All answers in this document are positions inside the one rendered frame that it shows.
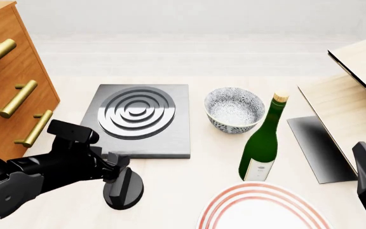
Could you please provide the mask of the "pale wood open box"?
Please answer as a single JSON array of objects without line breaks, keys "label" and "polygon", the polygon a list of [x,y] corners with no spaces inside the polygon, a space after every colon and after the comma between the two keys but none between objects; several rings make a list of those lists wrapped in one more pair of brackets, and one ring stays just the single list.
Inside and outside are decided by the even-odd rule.
[{"label": "pale wood open box", "polygon": [[353,170],[353,146],[366,142],[366,39],[328,51],[344,72],[298,86]]}]

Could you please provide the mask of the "round black stove knob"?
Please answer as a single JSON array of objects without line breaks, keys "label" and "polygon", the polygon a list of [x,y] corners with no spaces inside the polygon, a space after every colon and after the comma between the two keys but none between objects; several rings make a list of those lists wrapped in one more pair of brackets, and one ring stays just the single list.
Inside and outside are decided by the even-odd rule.
[{"label": "round black stove knob", "polygon": [[103,197],[106,204],[115,210],[125,210],[135,206],[144,193],[142,178],[126,167],[114,183],[104,185]]}]

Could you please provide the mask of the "flat black stove plate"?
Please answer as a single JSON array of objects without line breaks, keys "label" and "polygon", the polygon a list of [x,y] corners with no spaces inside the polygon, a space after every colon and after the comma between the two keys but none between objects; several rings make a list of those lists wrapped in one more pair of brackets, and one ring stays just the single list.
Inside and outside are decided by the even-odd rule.
[{"label": "flat black stove plate", "polygon": [[96,131],[103,154],[188,159],[189,86],[101,84],[81,125]]}]

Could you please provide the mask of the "blue patterned white bowl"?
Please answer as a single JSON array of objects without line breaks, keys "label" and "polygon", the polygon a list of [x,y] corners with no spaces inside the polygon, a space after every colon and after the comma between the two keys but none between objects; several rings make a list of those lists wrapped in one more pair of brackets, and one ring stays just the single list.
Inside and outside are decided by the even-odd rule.
[{"label": "blue patterned white bowl", "polygon": [[211,124],[228,134],[253,129],[264,117],[266,107],[254,93],[238,87],[222,87],[208,93],[204,108]]}]

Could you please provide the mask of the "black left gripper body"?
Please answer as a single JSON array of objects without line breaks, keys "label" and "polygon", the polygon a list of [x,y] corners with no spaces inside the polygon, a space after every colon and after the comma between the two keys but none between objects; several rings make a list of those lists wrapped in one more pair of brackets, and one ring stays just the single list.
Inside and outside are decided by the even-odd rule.
[{"label": "black left gripper body", "polygon": [[95,165],[92,169],[92,179],[103,179],[104,176],[119,177],[120,167],[117,165],[108,163],[101,158],[102,148],[98,146],[90,146],[90,156],[94,159]]}]

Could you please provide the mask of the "green wine bottle with cork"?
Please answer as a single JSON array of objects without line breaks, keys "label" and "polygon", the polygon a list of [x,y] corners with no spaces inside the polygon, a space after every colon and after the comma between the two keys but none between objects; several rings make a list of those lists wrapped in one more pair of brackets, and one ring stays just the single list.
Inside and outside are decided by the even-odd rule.
[{"label": "green wine bottle with cork", "polygon": [[261,127],[248,139],[238,173],[242,181],[265,181],[278,152],[276,131],[289,94],[275,92]]}]

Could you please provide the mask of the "white plate with red rings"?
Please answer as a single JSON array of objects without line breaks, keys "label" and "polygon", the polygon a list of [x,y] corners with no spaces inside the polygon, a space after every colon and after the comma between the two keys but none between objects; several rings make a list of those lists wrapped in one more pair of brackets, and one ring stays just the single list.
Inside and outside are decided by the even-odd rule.
[{"label": "white plate with red rings", "polygon": [[213,196],[196,229],[334,229],[313,205],[294,192],[261,181],[229,186]]}]

